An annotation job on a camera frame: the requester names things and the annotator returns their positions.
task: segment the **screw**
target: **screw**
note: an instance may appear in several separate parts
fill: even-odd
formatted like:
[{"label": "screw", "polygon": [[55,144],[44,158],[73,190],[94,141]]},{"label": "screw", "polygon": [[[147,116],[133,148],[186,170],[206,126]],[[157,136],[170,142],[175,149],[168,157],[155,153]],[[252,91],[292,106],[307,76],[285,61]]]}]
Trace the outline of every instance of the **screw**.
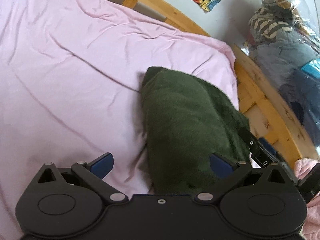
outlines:
[{"label": "screw", "polygon": [[122,193],[113,193],[110,195],[112,201],[123,201],[125,199],[125,194]]},{"label": "screw", "polygon": [[208,201],[213,199],[213,195],[206,192],[200,193],[197,197],[202,201]]},{"label": "screw", "polygon": [[158,199],[158,203],[159,203],[159,204],[165,204],[166,201],[165,201],[165,199]]}]

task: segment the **clear plastic bag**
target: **clear plastic bag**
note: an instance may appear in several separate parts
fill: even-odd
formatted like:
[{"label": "clear plastic bag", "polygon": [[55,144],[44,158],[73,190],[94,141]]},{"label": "clear plastic bag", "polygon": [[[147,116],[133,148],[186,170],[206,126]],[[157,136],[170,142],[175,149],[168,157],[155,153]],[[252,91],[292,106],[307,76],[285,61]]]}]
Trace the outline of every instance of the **clear plastic bag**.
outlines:
[{"label": "clear plastic bag", "polygon": [[249,56],[319,147],[320,39],[305,0],[262,0],[249,26]]}]

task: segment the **pink blanket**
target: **pink blanket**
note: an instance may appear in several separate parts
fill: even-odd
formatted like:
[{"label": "pink blanket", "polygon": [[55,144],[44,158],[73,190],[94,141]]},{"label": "pink blanket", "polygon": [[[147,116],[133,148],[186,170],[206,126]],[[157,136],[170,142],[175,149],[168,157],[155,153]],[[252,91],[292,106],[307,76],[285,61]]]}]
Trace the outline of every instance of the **pink blanket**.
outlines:
[{"label": "pink blanket", "polygon": [[238,108],[234,55],[106,0],[0,0],[0,239],[22,232],[15,205],[45,162],[68,167],[105,152],[104,179],[148,193],[140,81],[150,66],[219,87]]},{"label": "pink blanket", "polygon": [[[296,161],[294,172],[297,178],[303,179],[318,163],[312,159]],[[302,233],[308,240],[320,240],[320,195],[318,194],[308,204],[307,220],[303,225]]]}]

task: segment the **dark green pillowcase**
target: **dark green pillowcase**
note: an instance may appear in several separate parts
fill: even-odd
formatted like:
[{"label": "dark green pillowcase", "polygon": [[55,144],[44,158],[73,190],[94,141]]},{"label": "dark green pillowcase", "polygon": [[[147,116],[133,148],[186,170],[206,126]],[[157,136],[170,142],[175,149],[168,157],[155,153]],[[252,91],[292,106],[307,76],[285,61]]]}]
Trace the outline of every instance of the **dark green pillowcase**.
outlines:
[{"label": "dark green pillowcase", "polygon": [[215,86],[194,76],[150,67],[141,89],[148,165],[156,194],[194,195],[217,180],[210,156],[249,161],[238,136],[249,122]]}]

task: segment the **striped cloth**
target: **striped cloth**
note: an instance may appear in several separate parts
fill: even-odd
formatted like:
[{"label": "striped cloth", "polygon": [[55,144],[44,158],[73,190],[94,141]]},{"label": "striped cloth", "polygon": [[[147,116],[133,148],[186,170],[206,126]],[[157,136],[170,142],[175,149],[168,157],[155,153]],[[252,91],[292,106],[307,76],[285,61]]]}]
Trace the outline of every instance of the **striped cloth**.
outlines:
[{"label": "striped cloth", "polygon": [[274,39],[278,30],[292,32],[292,27],[288,23],[275,20],[273,14],[269,13],[265,8],[260,8],[255,12],[249,21],[249,25],[256,33],[268,39]]}]

